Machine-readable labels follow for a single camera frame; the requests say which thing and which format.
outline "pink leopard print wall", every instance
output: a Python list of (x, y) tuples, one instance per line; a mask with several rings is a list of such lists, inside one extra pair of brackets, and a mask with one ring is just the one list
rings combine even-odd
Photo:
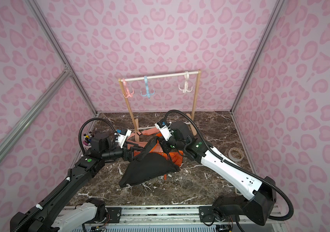
[[(100, 111), (127, 111), (118, 78), (203, 71), (197, 109), (229, 110), (275, 0), (40, 0)], [(135, 111), (189, 110), (184, 77), (130, 82)], [(194, 87), (195, 75), (190, 87)]]
[(23, 1), (0, 1), (0, 142), (62, 69)]
[(330, 232), (330, 0), (289, 1), (235, 115), (289, 231)]
[(79, 149), (79, 129), (89, 118), (67, 80), (0, 164), (0, 231), (9, 231), (14, 214), (28, 211), (65, 178)]

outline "wire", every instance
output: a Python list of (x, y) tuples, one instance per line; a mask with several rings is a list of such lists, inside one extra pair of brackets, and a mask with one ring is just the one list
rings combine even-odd
[(241, 232), (245, 232), (245, 230), (242, 229), (242, 227), (237, 219), (236, 219), (236, 225), (241, 230)]
[(83, 204), (77, 204), (77, 205), (75, 205), (75, 209), (76, 209), (76, 207), (78, 207), (79, 205), (83, 205)]
[[(69, 179), (72, 176), (72, 169), (68, 169), (67, 170), (67, 177), (69, 177)], [(19, 232), (21, 231), (22, 227), (25, 226), (29, 220), (31, 220), (31, 218), (33, 218), (37, 213), (39, 213), (42, 208), (46, 207), (47, 204), (49, 204), (49, 202), (51, 202), (60, 192), (62, 192), (62, 190), (67, 186), (67, 184), (70, 181), (66, 178), (65, 181), (61, 184), (61, 186), (59, 188), (57, 188), (56, 191), (54, 191), (46, 200), (43, 200), (42, 202), (40, 202), (40, 208), (36, 208), (34, 211), (30, 212), (18, 225), (17, 227), (13, 230), (13, 232)]]
[(231, 231), (231, 221), (230, 221), (230, 217), (227, 217), (228, 218), (228, 230)]
[[(92, 122), (92, 121), (96, 121), (96, 120), (100, 120), (100, 121), (103, 121), (105, 123), (107, 123), (111, 129), (113, 130), (113, 133), (116, 134), (116, 130), (115, 128), (112, 126), (111, 122), (104, 119), (104, 118), (90, 118), (89, 120), (87, 120), (86, 122), (84, 122), (84, 124), (81, 126), (80, 128), (80, 131), (79, 131), (79, 145), (80, 145), (80, 148), (81, 148), (81, 151), (83, 152), (83, 154), (85, 155), (85, 149), (84, 149), (84, 146), (83, 146), (83, 142), (81, 141), (81, 134), (83, 133), (83, 130), (84, 130), (84, 127)], [(117, 142), (116, 142), (116, 139), (117, 139), (117, 134), (114, 136), (113, 140), (112, 140), (112, 149), (116, 148), (117, 146)]]
[(104, 224), (104, 228), (106, 228), (108, 221), (111, 219), (111, 216), (109, 213), (107, 213), (107, 217), (108, 217), (108, 219), (106, 220), (106, 223)]
[(232, 217), (230, 216), (230, 219), (231, 219), (231, 222), (232, 222), (232, 225), (231, 225), (231, 228), (230, 228), (230, 231), (233, 230), (233, 220), (232, 220)]
[(83, 231), (86, 232), (85, 223), (82, 224)]
[(178, 154), (179, 154), (180, 156), (182, 156), (182, 157), (187, 157), (186, 155), (182, 155), (182, 154), (179, 152), (178, 149), (177, 149), (177, 152), (178, 152)]
[(276, 185), (268, 182), (267, 180), (261, 178), (260, 176), (256, 175), (256, 174), (253, 174), (249, 171), (246, 171), (245, 169), (241, 168), (240, 166), (234, 164), (234, 163), (231, 163), (231, 162), (228, 162), (227, 160), (224, 160), (222, 156), (218, 155), (217, 153), (215, 153), (215, 151), (213, 151), (211, 149), (211, 147), (206, 143), (206, 140), (204, 139), (203, 135), (201, 134), (199, 128), (197, 127), (197, 125), (194, 123), (194, 121), (188, 117), (185, 113), (183, 113), (182, 111), (179, 111), (179, 110), (176, 110), (176, 109), (172, 109), (172, 110), (169, 110), (165, 116), (164, 116), (164, 121), (166, 123), (166, 126), (169, 126), (168, 122), (167, 122), (167, 117), (169, 114), (171, 113), (177, 113), (177, 114), (180, 114), (182, 115), (183, 117), (185, 117), (192, 125), (193, 127), (196, 129), (199, 137), (201, 138), (202, 142), (204, 143), (204, 145), (208, 148), (208, 150), (215, 156), (217, 157), (218, 159), (220, 159), (221, 161), (223, 160), (224, 163), (234, 167), (235, 169), (237, 170), (240, 170), (242, 171), (243, 173), (246, 173), (258, 180), (260, 180), (262, 183), (264, 183), (265, 185), (268, 185), (270, 188), (272, 188), (274, 191), (276, 191), (278, 194), (280, 194), (283, 199), (286, 201), (286, 203), (288, 204), (288, 207), (289, 207), (289, 211), (288, 213), (285, 215), (285, 216), (281, 216), (281, 217), (276, 217), (276, 216), (269, 216), (268, 218), (269, 219), (272, 219), (272, 220), (277, 220), (277, 221), (284, 221), (284, 220), (288, 220), (289, 218), (291, 218), (294, 214), (294, 207), (293, 207), (293, 204), (291, 203), (290, 199), (287, 197), (287, 195), (281, 190), (279, 189)]
[[(206, 224), (205, 222), (204, 222), (204, 218), (206, 217), (206, 216), (212, 216), (213, 217), (213, 221), (210, 223), (210, 224)], [(213, 224), (214, 224), (214, 222), (215, 222), (215, 217), (214, 217), (214, 215), (212, 215), (212, 214), (207, 214), (207, 215), (204, 215), (202, 218), (201, 218), (201, 221), (204, 223), (204, 225), (206, 225), (206, 226), (212, 226)]]

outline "wooden clothes rack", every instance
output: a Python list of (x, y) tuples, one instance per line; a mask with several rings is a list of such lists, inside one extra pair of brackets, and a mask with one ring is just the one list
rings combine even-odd
[[(187, 114), (192, 120), (195, 118), (195, 110), (196, 110), (196, 102), (197, 102), (197, 95), (198, 95), (198, 89), (199, 89), (199, 86), (200, 86), (200, 78), (201, 78), (201, 70), (199, 69), (198, 71), (193, 71), (193, 72), (188, 72), (189, 75), (192, 75), (192, 74), (197, 74), (197, 77), (196, 77), (196, 86), (195, 86), (195, 93), (194, 93), (194, 97), (193, 97), (193, 105), (192, 105), (192, 113), (191, 115)], [(172, 73), (172, 74), (163, 74), (163, 75), (155, 75), (155, 76), (147, 76), (147, 80), (149, 79), (156, 79), (156, 78), (164, 78), (164, 77), (178, 77), (178, 76), (185, 76), (186, 75), (186, 72), (181, 72), (181, 73)], [(128, 79), (125, 79), (126, 82), (129, 82), (129, 81), (141, 81), (141, 80), (144, 80), (144, 77), (135, 77), (135, 78), (128, 78)], [(122, 91), (122, 94), (125, 96), (125, 103), (127, 105), (127, 108), (129, 110), (129, 114), (130, 114), (130, 117), (133, 121), (133, 125), (134, 125), (134, 130), (135, 130), (135, 141), (136, 142), (139, 142), (139, 135), (137, 135), (137, 132), (141, 129), (144, 129), (144, 128), (139, 128), (139, 120), (138, 119), (135, 119), (134, 118), (134, 114), (133, 114), (133, 111), (132, 111), (132, 108), (129, 104), (129, 100), (126, 98), (127, 95), (126, 95), (126, 92), (125, 92), (125, 88), (124, 88), (124, 84), (123, 84), (123, 81), (122, 79), (119, 79), (119, 85), (120, 85), (120, 88), (121, 88), (121, 91)], [(196, 135), (196, 130), (195, 128), (191, 126), (191, 129), (192, 129), (192, 133), (194, 135)]]

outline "black motor housing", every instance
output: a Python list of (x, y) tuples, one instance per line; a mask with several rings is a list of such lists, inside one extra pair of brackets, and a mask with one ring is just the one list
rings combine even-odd
[[(275, 184), (274, 180), (266, 177), (265, 180)], [(213, 203), (214, 216), (223, 220), (230, 215), (246, 215), (254, 223), (264, 226), (276, 202), (276, 191), (262, 184), (251, 200), (244, 196), (219, 196)]]

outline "marble floor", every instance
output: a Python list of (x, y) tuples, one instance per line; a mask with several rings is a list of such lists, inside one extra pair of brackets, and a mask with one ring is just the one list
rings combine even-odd
[[(165, 113), (134, 113), (139, 119), (140, 127), (153, 126)], [(172, 114), (169, 120), (182, 120), (180, 115)], [(129, 113), (105, 113), (99, 117), (109, 119), (116, 129), (134, 126)], [(232, 147), (243, 151), (241, 141), (237, 134), (232, 118), (227, 111), (196, 112), (195, 123), (203, 133), (206, 140), (211, 142), (225, 155)], [(110, 132), (104, 122), (98, 122), (97, 131)], [(142, 135), (141, 141), (148, 141), (152, 136)], [(181, 170), (151, 179), (132, 188), (119, 187), (119, 180), (126, 170), (129, 162), (122, 159), (115, 163), (106, 164), (80, 191), (70, 200), (69, 205), (85, 202), (89, 197), (102, 199), (107, 205), (168, 205), (168, 204), (211, 204), (222, 194), (234, 196), (234, 187), (207, 167), (195, 161), (183, 159)], [(246, 156), (238, 165), (251, 171)]]

